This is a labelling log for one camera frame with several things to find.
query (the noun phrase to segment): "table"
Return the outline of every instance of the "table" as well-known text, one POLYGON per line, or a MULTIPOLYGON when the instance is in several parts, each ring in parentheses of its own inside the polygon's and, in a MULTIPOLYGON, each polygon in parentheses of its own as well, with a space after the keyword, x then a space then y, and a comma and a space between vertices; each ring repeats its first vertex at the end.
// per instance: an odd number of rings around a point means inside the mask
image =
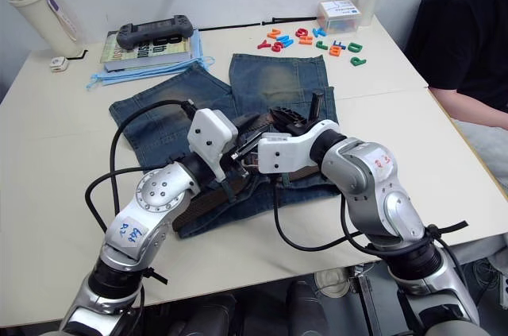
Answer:
MULTIPOLYGON (((311 23, 277 25, 284 32, 300 26, 311 23)), ((217 61, 210 72, 227 81, 233 51, 267 56, 319 53, 295 44, 279 55, 270 49, 258 51, 255 45, 268 28, 202 33, 206 55, 217 61)), ((336 87, 342 131, 377 141, 394 153, 400 180, 425 223, 447 226, 469 221, 468 228, 446 236, 451 244, 508 231, 506 198, 383 27, 374 20, 347 41, 365 46, 361 54, 368 63, 354 68, 348 57, 324 55, 329 82, 336 87)), ((100 70, 101 49, 101 44, 91 45, 85 60, 71 62, 59 74, 48 70, 50 52, 31 53, 0 106, 0 326, 64 316, 102 243, 83 193, 108 169, 116 125, 107 109, 115 100, 165 79, 85 91, 90 74, 100 70)), ((117 166, 132 165, 137 165, 136 157, 122 138, 117 166)), ((139 178, 134 173, 118 179, 122 205, 131 199, 139 178)), ((109 223, 113 219, 109 184, 97 189, 94 202, 109 223)), ((285 207, 280 218, 288 236, 301 244, 317 245, 341 236, 338 199, 285 207)), ((170 283, 145 280, 146 302, 370 260, 347 244, 320 253, 294 250, 279 238, 272 213, 267 212, 196 238, 169 237, 154 267, 170 283)))

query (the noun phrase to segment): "jeans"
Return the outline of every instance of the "jeans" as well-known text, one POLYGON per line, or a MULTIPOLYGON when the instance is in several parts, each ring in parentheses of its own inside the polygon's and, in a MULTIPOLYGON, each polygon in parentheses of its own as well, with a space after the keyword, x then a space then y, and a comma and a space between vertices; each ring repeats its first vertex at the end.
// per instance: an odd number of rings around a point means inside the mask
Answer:
MULTIPOLYGON (((328 86, 325 62, 316 58, 272 58, 234 54, 229 66, 231 86, 214 78, 195 64, 132 98, 115 102, 110 113, 120 124, 131 113, 163 99, 192 99, 198 108, 220 110, 229 119, 242 114, 266 113, 270 107, 290 108, 303 117, 309 113, 313 91, 325 97, 320 118, 337 120, 333 87, 328 86)), ((136 153, 140 165, 171 162, 175 156, 189 153, 187 131, 191 123, 178 106, 163 106, 135 119, 125 128, 124 135, 136 153)), ((280 205, 300 203, 338 193, 334 184, 316 173, 300 180, 283 179, 280 205)), ((267 176, 254 173, 236 199, 187 223, 179 230, 186 238, 204 233, 217 226, 247 218, 272 208, 271 187, 267 176)))

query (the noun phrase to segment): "black cord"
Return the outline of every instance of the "black cord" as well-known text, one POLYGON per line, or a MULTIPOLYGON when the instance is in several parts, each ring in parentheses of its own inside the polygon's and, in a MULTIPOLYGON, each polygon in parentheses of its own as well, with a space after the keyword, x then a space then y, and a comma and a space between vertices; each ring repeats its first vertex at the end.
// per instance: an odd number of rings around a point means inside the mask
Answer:
POLYGON ((479 292, 478 296, 476 296, 475 305, 476 305, 477 308, 479 306, 479 302, 482 301, 482 298, 485 295, 485 292, 491 286, 491 284, 494 281, 495 277, 496 277, 496 274, 492 275, 492 277, 489 279, 489 283, 487 283, 485 286, 483 286, 482 290, 479 292))
POLYGON ((129 330, 129 332, 127 333, 126 336, 131 336, 133 334, 134 330, 137 327, 137 324, 140 322, 141 316, 143 315, 143 311, 144 311, 144 287, 141 286, 141 290, 140 290, 140 307, 137 310, 136 320, 134 320, 133 326, 131 327, 131 329, 129 330))
POLYGON ((154 166, 146 167, 146 168, 134 167, 134 168, 119 169, 117 171, 109 172, 109 173, 106 173, 105 175, 98 177, 96 180, 94 180, 88 186, 88 188, 85 190, 85 202, 87 203, 88 209, 90 209, 90 212, 92 213, 92 215, 94 216, 95 220, 97 221, 98 225, 101 227, 101 229, 104 233, 107 230, 107 226, 104 223, 104 221, 102 220, 100 214, 97 212, 97 209, 95 208, 94 203, 92 203, 92 198, 91 198, 92 191, 95 189, 95 187, 97 187, 102 181, 105 181, 105 180, 111 178, 112 176, 122 175, 124 173, 130 173, 130 172, 140 172, 140 171, 144 171, 145 169, 158 169, 158 168, 163 168, 164 166, 165 165, 154 165, 154 166))
MULTIPOLYGON (((275 179, 271 180, 271 185, 273 189, 273 216, 275 219, 275 227, 277 228, 277 231, 279 232, 280 237, 291 247, 294 247, 297 250, 300 251, 307 251, 307 252, 313 252, 313 251, 322 251, 330 249, 331 247, 334 247, 336 245, 339 245, 340 243, 347 241, 346 237, 341 237, 336 239, 335 241, 332 241, 330 243, 327 243, 326 245, 321 246, 314 246, 314 247, 307 247, 307 246, 300 246, 296 243, 294 243, 291 239, 289 239, 286 234, 284 234, 282 228, 280 227, 279 222, 279 191, 277 189, 277 185, 275 182, 275 179)), ((352 237, 357 237, 361 235, 360 231, 356 231, 355 233, 351 234, 352 237)))
MULTIPOLYGON (((117 132, 113 136, 113 140, 111 141, 111 150, 110 150, 110 172, 114 172, 114 158, 115 153, 117 151, 117 143, 118 139, 120 138, 120 135, 124 131, 125 127, 129 125, 129 123, 134 120, 135 118, 141 116, 142 114, 145 114, 146 112, 153 110, 154 108, 161 107, 161 106, 167 106, 170 104, 175 105, 183 105, 184 101, 181 100, 175 100, 175 99, 169 99, 169 100, 161 100, 160 102, 155 102, 149 106, 146 106, 144 108, 141 108, 140 110, 134 112, 133 114, 130 114, 119 126, 117 129, 117 132)), ((113 205, 114 205, 114 213, 117 215, 120 213, 120 200, 118 199, 118 185, 117 185, 117 179, 115 178, 115 175, 111 176, 111 189, 113 191, 113 205)))
POLYGON ((455 270, 457 271, 457 274, 459 275, 460 280, 462 280, 462 283, 466 287, 466 289, 469 291, 468 282, 466 281, 466 276, 464 275, 464 270, 462 269, 462 266, 459 263, 459 260, 457 259, 455 253, 450 249, 450 246, 448 246, 448 243, 443 241, 441 238, 436 238, 436 241, 441 243, 443 246, 443 249, 448 253, 450 258, 452 258, 453 264, 455 265, 455 270))
POLYGON ((428 238, 422 238, 420 241, 417 241, 417 242, 413 243, 412 245, 409 245, 403 249, 393 250, 393 251, 374 250, 374 249, 368 249, 367 247, 363 247, 358 242, 356 242, 353 239, 352 234, 349 233, 348 225, 346 223, 346 198, 344 197, 344 195, 341 196, 341 226, 342 226, 342 231, 343 231, 345 237, 347 238, 349 243, 355 249, 361 251, 362 253, 374 255, 375 257, 379 257, 379 258, 398 257, 398 256, 403 255, 405 253, 409 253, 411 251, 419 249, 420 247, 430 243, 430 240, 428 238))

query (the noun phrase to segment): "chair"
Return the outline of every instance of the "chair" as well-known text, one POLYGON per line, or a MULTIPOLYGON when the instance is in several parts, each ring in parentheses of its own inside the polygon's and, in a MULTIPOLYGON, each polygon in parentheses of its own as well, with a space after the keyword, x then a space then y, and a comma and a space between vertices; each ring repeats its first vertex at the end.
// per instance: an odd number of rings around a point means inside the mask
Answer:
POLYGON ((421 51, 429 38, 430 31, 434 28, 437 19, 445 10, 450 0, 421 0, 409 40, 407 41, 404 54, 414 68, 418 69, 417 63, 421 51))

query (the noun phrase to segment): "plastic box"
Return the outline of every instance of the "plastic box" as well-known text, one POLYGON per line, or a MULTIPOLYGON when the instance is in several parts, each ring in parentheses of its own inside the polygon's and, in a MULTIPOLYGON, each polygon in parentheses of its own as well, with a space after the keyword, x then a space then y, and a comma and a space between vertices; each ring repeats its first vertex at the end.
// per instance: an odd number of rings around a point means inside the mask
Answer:
POLYGON ((317 23, 327 33, 355 32, 361 16, 350 0, 324 1, 317 8, 317 23))

